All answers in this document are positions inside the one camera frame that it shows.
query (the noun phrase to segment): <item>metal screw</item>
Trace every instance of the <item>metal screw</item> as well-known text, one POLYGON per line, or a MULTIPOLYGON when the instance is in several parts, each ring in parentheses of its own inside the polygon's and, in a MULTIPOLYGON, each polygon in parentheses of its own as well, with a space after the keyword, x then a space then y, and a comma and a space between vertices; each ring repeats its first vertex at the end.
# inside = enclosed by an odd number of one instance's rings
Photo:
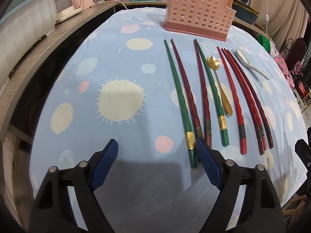
POLYGON ((87 166, 87 161, 81 161, 81 162, 79 163, 79 166, 80 166, 81 168, 86 167, 86 166, 87 166))
POLYGON ((264 167, 263 165, 258 165, 258 166, 257 166, 257 169, 258 169, 259 171, 263 171, 263 170, 265 170, 265 167, 264 167))
POLYGON ((226 160, 226 165, 227 166, 233 166, 234 162, 231 159, 226 160))
POLYGON ((56 171, 56 166, 51 166, 50 168, 49 168, 49 172, 55 172, 56 171))

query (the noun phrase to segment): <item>green chopstick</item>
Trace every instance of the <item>green chopstick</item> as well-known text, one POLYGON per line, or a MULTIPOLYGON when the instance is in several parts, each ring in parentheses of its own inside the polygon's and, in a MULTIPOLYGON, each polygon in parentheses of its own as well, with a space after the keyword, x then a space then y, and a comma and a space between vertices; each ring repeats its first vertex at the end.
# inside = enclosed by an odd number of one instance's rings
POLYGON ((177 73, 177 70, 176 70, 176 67, 175 67, 175 64, 173 61, 173 57, 172 57, 172 54, 169 50, 169 46, 167 45, 166 40, 164 40, 164 44, 165 44, 167 55, 169 57, 169 64, 171 66, 174 84, 175 84, 176 92, 177 92, 177 96, 178 96, 179 107, 180 107, 181 116, 182 116, 182 120, 183 120, 183 129, 185 131, 186 142, 187 142, 187 147, 188 147, 190 166, 192 168, 195 168, 199 165, 199 162, 198 162, 197 153, 195 150, 195 139, 194 139, 194 135, 193 135, 193 131, 192 131, 191 122, 189 119, 189 113, 188 113, 188 109, 186 106, 185 97, 183 95, 183 91, 181 88, 178 73, 177 73))
POLYGON ((211 86, 211 89, 212 89, 213 98, 214 98, 214 102, 215 102, 215 106, 216 106, 216 112, 217 112, 217 116, 218 116, 220 135, 221 135, 221 142, 222 142, 223 146, 228 146, 229 145, 229 137, 228 137, 227 124, 226 124, 226 119, 225 119, 225 115, 224 115, 224 110, 223 110, 223 108, 221 106, 221 102, 220 102, 220 98, 219 98, 219 95, 218 95, 218 91, 217 91, 217 88, 215 86, 215 81, 214 81, 213 75, 212 75, 212 73, 210 71, 210 67, 208 66, 208 63, 206 61, 206 58, 204 57, 204 54, 202 52, 202 49, 201 49, 198 41, 196 39, 194 41, 195 41, 195 43, 196 43, 196 45, 198 47, 201 59, 202 59, 203 64, 205 66, 205 70, 206 70, 206 73, 207 73, 208 80, 210 82, 210 86, 211 86))

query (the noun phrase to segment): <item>gold spoon handle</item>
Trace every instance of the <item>gold spoon handle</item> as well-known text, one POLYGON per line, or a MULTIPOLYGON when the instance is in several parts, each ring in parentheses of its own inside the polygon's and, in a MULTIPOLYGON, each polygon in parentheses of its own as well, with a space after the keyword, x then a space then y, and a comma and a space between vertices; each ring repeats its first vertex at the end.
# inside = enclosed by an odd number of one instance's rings
POLYGON ((217 83, 218 83, 218 86, 219 86, 220 95, 221 95, 221 98, 222 98, 222 103, 224 105, 224 108, 226 109, 227 113, 232 116, 233 112, 232 112, 231 105, 230 105, 230 103, 228 101, 228 98, 227 98, 226 94, 224 93, 224 91, 223 91, 223 89, 221 87, 218 75, 217 75, 215 70, 214 70, 214 73, 215 73, 216 80, 217 80, 217 83))

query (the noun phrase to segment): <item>tablecloth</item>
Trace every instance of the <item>tablecloth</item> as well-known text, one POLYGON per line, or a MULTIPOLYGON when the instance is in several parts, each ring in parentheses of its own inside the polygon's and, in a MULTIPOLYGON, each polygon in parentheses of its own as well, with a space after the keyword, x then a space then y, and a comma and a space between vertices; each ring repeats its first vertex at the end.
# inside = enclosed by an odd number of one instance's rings
MULTIPOLYGON (((231 26, 226 42, 163 29, 165 10, 123 10, 100 25, 81 44, 57 78, 38 122, 31 152, 34 196, 50 166, 65 169, 102 150, 111 138, 119 154, 97 200, 114 230, 126 233, 197 233, 219 191, 202 167, 191 169, 176 90, 164 39, 172 38, 180 53, 202 124, 202 100, 196 38, 206 57, 219 59, 216 47, 239 47, 251 63, 270 77, 242 68, 254 86, 268 118, 275 146, 259 155, 245 97, 237 88, 245 122, 248 152, 241 155, 230 85, 217 71, 233 108, 227 116, 230 145, 223 147, 216 109, 206 77, 212 122, 212 147, 240 166, 263 164, 284 204, 306 179, 294 152, 298 139, 307 141, 296 99, 272 57, 248 33, 231 26)), ((228 227, 237 222, 244 187, 228 227)), ((85 228, 73 188, 69 188, 79 226, 85 228)))

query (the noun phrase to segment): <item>pink utensil holder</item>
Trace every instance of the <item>pink utensil holder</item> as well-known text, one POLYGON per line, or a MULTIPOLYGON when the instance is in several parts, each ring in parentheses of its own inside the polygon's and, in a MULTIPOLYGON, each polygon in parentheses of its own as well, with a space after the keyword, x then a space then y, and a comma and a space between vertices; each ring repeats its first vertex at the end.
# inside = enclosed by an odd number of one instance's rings
POLYGON ((226 41, 233 0, 168 0, 164 29, 226 41))

